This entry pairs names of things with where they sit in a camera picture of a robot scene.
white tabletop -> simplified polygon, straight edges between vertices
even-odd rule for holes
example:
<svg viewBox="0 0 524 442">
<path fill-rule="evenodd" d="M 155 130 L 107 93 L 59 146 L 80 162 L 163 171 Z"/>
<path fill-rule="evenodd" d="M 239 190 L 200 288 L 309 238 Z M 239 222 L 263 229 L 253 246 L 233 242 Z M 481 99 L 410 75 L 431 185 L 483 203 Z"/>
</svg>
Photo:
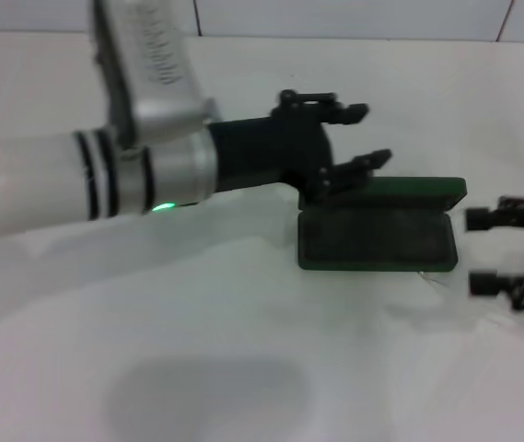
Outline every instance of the white tabletop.
<svg viewBox="0 0 524 442">
<path fill-rule="evenodd" d="M 467 294 L 524 270 L 524 232 L 462 233 L 524 195 L 524 45 L 191 39 L 225 119 L 283 88 L 367 102 L 339 161 L 459 176 L 459 268 L 307 273 L 296 194 L 269 186 L 135 220 L 0 239 L 0 442 L 524 440 L 524 314 Z M 79 35 L 0 33 L 0 137 L 98 126 Z"/>
</svg>

green plastic case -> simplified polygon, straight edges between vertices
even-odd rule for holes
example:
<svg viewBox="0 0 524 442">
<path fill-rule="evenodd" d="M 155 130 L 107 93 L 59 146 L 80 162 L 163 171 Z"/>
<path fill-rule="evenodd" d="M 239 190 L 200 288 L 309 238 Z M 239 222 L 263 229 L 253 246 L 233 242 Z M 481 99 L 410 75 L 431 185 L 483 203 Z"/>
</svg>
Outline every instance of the green plastic case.
<svg viewBox="0 0 524 442">
<path fill-rule="evenodd" d="M 374 178 L 319 204 L 300 200 L 298 263 L 305 270 L 450 272 L 458 263 L 446 211 L 462 178 Z"/>
</svg>

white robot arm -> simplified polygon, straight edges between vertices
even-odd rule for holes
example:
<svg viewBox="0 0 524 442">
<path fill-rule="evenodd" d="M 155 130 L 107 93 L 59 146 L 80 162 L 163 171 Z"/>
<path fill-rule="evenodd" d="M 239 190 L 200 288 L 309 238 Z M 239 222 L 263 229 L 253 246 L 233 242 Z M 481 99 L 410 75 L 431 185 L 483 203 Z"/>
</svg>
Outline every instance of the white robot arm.
<svg viewBox="0 0 524 442">
<path fill-rule="evenodd" d="M 362 185 L 390 151 L 333 165 L 322 124 L 366 105 L 284 91 L 271 116 L 212 122 L 167 0 L 92 0 L 109 120 L 93 131 L 0 142 L 0 236 L 197 204 L 284 182 L 308 199 Z"/>
</svg>

